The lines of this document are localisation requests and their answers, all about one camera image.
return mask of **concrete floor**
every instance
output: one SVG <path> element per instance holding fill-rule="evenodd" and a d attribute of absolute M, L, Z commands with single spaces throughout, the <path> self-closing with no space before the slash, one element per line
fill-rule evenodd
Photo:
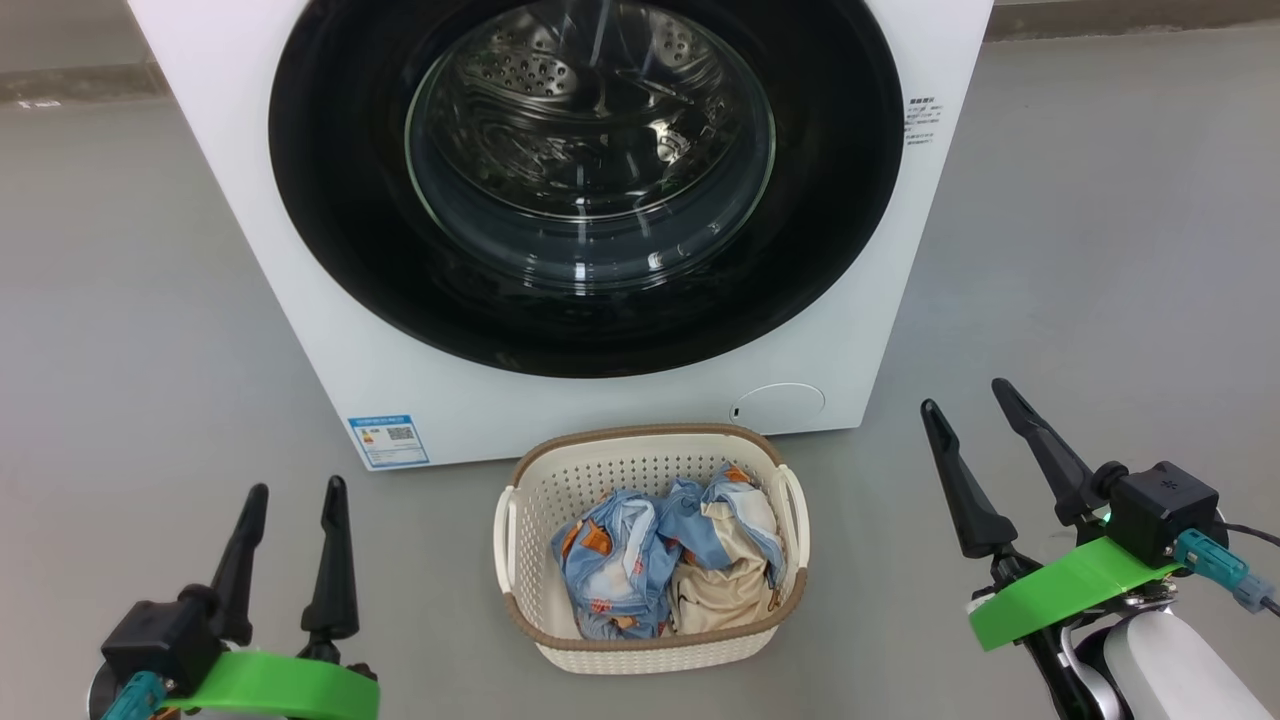
<path fill-rule="evenodd" d="M 507 620 L 489 519 L 511 462 L 370 477 L 169 102 L 0 113 L 0 716 L 77 717 L 138 598 L 207 582 L 271 486 L 256 641 L 291 653 L 324 480 L 351 482 L 384 719 L 1050 717 L 1020 650 L 983 655 L 916 407 L 933 396 L 1039 555 L 1051 498 L 987 383 L 1091 462 L 1172 460 L 1280 529 L 1280 29 L 983 49 L 893 338 L 855 432 L 782 438 L 809 592 L 755 659 L 561 673 Z M 1280 552 L 1244 539 L 1258 571 Z M 1181 583 L 1188 619 L 1280 714 L 1280 621 Z"/>

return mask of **basket handle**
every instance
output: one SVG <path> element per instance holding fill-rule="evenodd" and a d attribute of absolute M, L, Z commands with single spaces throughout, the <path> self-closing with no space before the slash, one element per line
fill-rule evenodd
<path fill-rule="evenodd" d="M 782 488 L 787 495 L 787 510 L 791 512 L 791 521 L 796 529 L 795 561 L 797 568 L 809 566 L 809 505 L 804 500 L 804 491 L 800 489 L 800 480 L 791 468 L 778 465 L 782 474 Z"/>
<path fill-rule="evenodd" d="M 493 569 L 498 574 L 498 588 L 511 592 L 516 577 L 516 503 L 511 497 L 516 486 L 507 486 L 498 498 L 493 515 Z"/>

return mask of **round button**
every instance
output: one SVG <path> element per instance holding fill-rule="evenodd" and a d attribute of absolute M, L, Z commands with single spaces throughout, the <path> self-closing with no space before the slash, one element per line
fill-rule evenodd
<path fill-rule="evenodd" d="M 774 383 L 737 398 L 730 421 L 760 434 L 797 433 L 827 406 L 822 391 L 804 383 Z"/>

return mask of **clothes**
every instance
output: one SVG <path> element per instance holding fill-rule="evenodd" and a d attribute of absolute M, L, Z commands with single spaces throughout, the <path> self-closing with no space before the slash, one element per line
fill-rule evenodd
<path fill-rule="evenodd" d="M 675 630 L 705 633 L 765 618 L 786 569 L 768 497 L 724 464 L 705 488 L 676 478 L 667 503 L 658 534 L 684 548 L 671 584 Z"/>
<path fill-rule="evenodd" d="M 724 552 L 727 568 L 708 570 L 680 562 L 671 578 L 671 621 L 677 633 L 708 633 L 763 620 L 773 609 L 767 561 L 726 502 L 703 506 Z"/>
<path fill-rule="evenodd" d="M 660 518 L 658 534 L 678 541 L 696 564 L 707 570 L 724 570 L 735 562 L 726 550 L 717 525 L 707 514 L 708 505 L 724 503 L 728 514 L 759 548 L 768 564 L 769 587 L 777 587 L 786 570 L 778 523 L 769 507 L 769 498 L 751 484 L 750 478 L 731 462 L 721 466 L 712 482 L 703 486 L 676 478 L 667 496 L 667 510 Z"/>
<path fill-rule="evenodd" d="M 680 547 L 657 533 L 663 498 L 614 491 L 552 537 L 552 552 L 588 639 L 654 638 L 671 615 Z"/>
<path fill-rule="evenodd" d="M 764 492 L 726 462 L 707 487 L 614 491 L 552 537 L 584 638 L 654 638 L 753 623 L 786 569 Z"/>

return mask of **washing machine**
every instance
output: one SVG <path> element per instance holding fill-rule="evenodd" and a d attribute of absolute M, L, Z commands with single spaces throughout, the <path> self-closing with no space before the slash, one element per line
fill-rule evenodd
<path fill-rule="evenodd" d="M 991 0 L 131 0 L 371 470 L 856 427 Z"/>

